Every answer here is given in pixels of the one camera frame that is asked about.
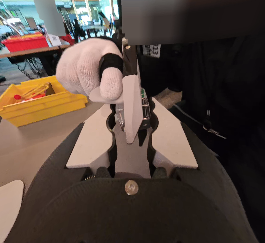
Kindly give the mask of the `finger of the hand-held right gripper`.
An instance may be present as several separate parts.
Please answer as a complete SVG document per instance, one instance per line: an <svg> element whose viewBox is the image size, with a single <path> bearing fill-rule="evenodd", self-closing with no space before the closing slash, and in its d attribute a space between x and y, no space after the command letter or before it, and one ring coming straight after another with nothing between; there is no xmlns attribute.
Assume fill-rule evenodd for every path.
<svg viewBox="0 0 265 243"><path fill-rule="evenodd" d="M150 120L143 120L138 130L139 146L142 146L147 136L147 129L150 128Z"/></svg>
<svg viewBox="0 0 265 243"><path fill-rule="evenodd" d="M104 99L100 94L100 87L91 91L89 99L92 102L123 104L126 142L132 144L143 121L140 74L123 77L122 85L123 92L118 99Z"/></svg>

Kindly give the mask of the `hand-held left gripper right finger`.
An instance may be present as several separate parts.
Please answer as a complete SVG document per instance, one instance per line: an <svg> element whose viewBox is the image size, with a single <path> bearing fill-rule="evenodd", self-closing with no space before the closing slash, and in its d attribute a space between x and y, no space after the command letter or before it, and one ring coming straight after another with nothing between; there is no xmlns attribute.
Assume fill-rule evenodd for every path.
<svg viewBox="0 0 265 243"><path fill-rule="evenodd" d="M149 98L151 132L147 147L150 176L164 168L166 176L175 168L197 169L198 163L181 122L154 97Z"/></svg>

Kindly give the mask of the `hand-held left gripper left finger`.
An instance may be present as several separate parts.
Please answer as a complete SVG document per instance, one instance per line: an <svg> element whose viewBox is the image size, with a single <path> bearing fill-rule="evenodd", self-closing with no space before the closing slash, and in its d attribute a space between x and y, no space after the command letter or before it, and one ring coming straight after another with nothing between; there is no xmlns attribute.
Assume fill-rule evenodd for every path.
<svg viewBox="0 0 265 243"><path fill-rule="evenodd" d="M104 104L85 122L66 163L68 169L89 168L92 174L100 167L115 176L117 144L113 131L116 125L115 105Z"/></svg>

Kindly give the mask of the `clear acrylic cube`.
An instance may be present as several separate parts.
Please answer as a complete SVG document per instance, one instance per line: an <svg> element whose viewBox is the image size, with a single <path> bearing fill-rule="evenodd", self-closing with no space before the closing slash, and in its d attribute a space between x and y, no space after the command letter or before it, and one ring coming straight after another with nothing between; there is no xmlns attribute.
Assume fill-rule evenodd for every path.
<svg viewBox="0 0 265 243"><path fill-rule="evenodd" d="M150 106L147 98L147 94L144 88L141 88L141 103L142 103L142 111L143 111L143 120L139 130L149 129L151 127L150 124ZM124 106L123 104L119 104L115 106L117 120L120 123L121 130L125 132L125 118L124 118Z"/></svg>

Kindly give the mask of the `person's right hand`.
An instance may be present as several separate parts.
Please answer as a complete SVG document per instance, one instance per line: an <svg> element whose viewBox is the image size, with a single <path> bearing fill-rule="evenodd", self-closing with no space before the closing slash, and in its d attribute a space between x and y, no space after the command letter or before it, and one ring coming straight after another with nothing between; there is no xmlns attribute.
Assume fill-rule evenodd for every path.
<svg viewBox="0 0 265 243"><path fill-rule="evenodd" d="M84 40L64 50L56 79L69 92L90 97L97 87L104 101L116 100L123 91L121 44L108 37Z"/></svg>

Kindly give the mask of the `yellow plastic bin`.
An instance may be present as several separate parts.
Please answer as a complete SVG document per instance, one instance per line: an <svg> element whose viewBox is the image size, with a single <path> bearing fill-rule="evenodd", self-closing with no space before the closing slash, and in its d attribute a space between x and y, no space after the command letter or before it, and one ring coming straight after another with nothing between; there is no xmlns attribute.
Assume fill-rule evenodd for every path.
<svg viewBox="0 0 265 243"><path fill-rule="evenodd" d="M15 95L22 96L47 82L51 84L54 94L15 103ZM19 85L11 84L0 97L0 116L20 127L85 108L87 104L86 96L68 92L54 75L21 82Z"/></svg>

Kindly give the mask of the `cluttered work table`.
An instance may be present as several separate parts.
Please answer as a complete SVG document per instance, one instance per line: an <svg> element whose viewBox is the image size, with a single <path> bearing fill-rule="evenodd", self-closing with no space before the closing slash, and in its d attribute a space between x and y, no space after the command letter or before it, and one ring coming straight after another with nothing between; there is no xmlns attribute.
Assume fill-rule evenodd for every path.
<svg viewBox="0 0 265 243"><path fill-rule="evenodd" d="M70 47L70 44L62 44L60 46L43 47L37 49L23 50L17 52L3 53L0 58L11 59L11 62L22 62L25 59L38 58L45 69L48 76L53 76L56 73L58 59L54 62L54 54L60 58L62 52Z"/></svg>

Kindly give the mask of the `white lamp stand with base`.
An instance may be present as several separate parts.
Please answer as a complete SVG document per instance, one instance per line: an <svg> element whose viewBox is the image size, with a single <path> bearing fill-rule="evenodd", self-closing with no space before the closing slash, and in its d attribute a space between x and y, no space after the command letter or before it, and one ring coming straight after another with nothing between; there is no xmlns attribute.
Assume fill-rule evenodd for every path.
<svg viewBox="0 0 265 243"><path fill-rule="evenodd" d="M14 180L0 187L0 242L10 233L22 204L24 183Z"/></svg>

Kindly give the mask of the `red plastic tote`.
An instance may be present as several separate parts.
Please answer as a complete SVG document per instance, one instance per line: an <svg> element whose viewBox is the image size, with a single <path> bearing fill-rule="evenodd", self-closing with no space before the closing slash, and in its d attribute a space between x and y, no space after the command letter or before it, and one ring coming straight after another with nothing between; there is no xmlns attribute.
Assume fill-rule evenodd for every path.
<svg viewBox="0 0 265 243"><path fill-rule="evenodd" d="M27 34L24 36L10 36L6 40L2 40L1 43L9 52L49 47L49 44L42 33Z"/></svg>

